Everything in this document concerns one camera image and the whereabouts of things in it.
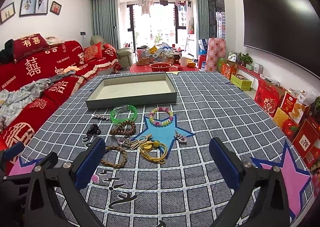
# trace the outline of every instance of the yellow cord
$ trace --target yellow cord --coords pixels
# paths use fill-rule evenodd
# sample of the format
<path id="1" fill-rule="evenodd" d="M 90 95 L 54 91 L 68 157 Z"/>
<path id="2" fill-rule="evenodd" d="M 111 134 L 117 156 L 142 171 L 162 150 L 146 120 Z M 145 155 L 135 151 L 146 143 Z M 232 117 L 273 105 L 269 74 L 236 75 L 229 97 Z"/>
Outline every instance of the yellow cord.
<path id="1" fill-rule="evenodd" d="M 150 152 L 152 150 L 152 147 L 159 147 L 159 146 L 162 146 L 164 148 L 164 153 L 162 154 L 162 156 L 160 158 L 151 157 L 148 152 Z M 166 157 L 167 153 L 168 153 L 167 146 L 165 144 L 163 144 L 163 143 L 160 143 L 157 140 L 155 140 L 155 141 L 147 141 L 147 142 L 145 142 L 145 143 L 140 145 L 140 154 L 141 154 L 141 156 L 144 157 L 145 159 L 151 161 L 151 162 L 164 164 L 165 163 L 165 157 Z"/>

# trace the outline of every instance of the blue gripper pad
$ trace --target blue gripper pad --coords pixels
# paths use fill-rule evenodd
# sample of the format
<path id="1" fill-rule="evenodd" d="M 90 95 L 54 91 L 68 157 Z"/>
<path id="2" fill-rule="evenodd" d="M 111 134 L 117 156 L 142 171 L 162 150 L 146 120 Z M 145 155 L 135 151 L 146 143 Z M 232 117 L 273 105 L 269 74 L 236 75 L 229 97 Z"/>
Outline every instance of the blue gripper pad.
<path id="1" fill-rule="evenodd" d="M 5 152 L 3 153 L 3 158 L 7 161 L 10 161 L 15 156 L 20 154 L 23 150 L 24 150 L 24 144 L 19 141 L 9 149 L 5 150 Z"/>
<path id="2" fill-rule="evenodd" d="M 105 152 L 106 144 L 103 139 L 99 138 L 97 144 L 92 148 L 90 153 L 76 171 L 75 187 L 78 191 L 84 189 L 88 185 Z"/>
<path id="3" fill-rule="evenodd" d="M 220 145 L 226 148 L 221 141 L 219 144 L 215 138 L 213 138 L 209 143 L 210 155 L 216 163 L 227 186 L 236 191 L 240 187 L 240 173 Z"/>

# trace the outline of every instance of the framed photo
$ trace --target framed photo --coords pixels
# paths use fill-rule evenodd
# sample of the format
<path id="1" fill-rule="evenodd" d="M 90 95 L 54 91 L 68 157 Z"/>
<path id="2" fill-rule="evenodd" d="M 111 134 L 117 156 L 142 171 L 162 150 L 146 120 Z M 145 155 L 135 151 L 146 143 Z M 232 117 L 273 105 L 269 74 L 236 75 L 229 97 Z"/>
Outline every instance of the framed photo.
<path id="1" fill-rule="evenodd" d="M 0 24 L 3 24 L 5 21 L 13 17 L 15 14 L 16 11 L 14 9 L 14 3 L 12 2 L 0 10 Z"/>
<path id="2" fill-rule="evenodd" d="M 53 1 L 51 4 L 50 12 L 59 15 L 61 11 L 62 5 L 58 4 L 57 2 Z"/>
<path id="3" fill-rule="evenodd" d="M 21 0 L 19 17 L 47 15 L 49 0 Z"/>

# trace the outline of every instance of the television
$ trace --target television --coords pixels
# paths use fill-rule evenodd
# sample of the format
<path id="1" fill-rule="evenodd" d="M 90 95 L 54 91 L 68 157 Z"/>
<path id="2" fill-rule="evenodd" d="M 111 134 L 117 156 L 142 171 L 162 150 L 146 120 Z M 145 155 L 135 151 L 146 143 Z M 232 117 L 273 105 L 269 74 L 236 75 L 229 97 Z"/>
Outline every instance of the television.
<path id="1" fill-rule="evenodd" d="M 282 57 L 320 79 L 320 18 L 309 0 L 243 0 L 244 45 Z"/>

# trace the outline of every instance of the blue star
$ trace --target blue star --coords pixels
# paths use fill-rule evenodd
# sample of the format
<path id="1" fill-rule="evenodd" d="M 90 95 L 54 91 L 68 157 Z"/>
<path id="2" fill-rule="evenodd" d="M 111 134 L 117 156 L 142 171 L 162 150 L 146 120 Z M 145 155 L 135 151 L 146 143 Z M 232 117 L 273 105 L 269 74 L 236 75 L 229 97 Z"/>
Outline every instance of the blue star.
<path id="1" fill-rule="evenodd" d="M 167 120 L 163 119 L 163 120 L 156 120 L 158 122 L 162 122 Z M 171 151 L 171 148 L 174 144 L 175 138 L 173 137 L 176 133 L 175 130 L 177 130 L 181 135 L 184 135 L 186 137 L 191 137 L 194 136 L 195 134 L 192 132 L 189 132 L 187 130 L 184 130 L 180 127 L 177 126 L 177 115 L 175 114 L 173 116 L 173 122 L 171 122 L 169 125 L 165 126 L 165 127 L 156 127 L 154 126 L 148 117 L 144 117 L 144 122 L 146 124 L 146 129 L 144 131 L 142 131 L 139 135 L 137 135 L 136 137 L 134 137 L 131 141 L 134 141 L 136 139 L 139 139 L 140 136 L 144 136 L 144 135 L 148 135 L 148 134 L 152 134 L 152 140 L 158 140 L 161 143 L 165 144 L 168 148 L 168 154 L 167 157 Z M 160 152 L 163 153 L 164 149 L 162 147 L 159 147 Z"/>
<path id="2" fill-rule="evenodd" d="M 278 166 L 281 169 L 287 189 L 290 217 L 293 220 L 302 210 L 302 194 L 310 183 L 310 173 L 297 167 L 287 142 L 284 143 L 280 163 L 258 158 L 251 160 L 259 168 L 271 169 L 273 166 Z"/>

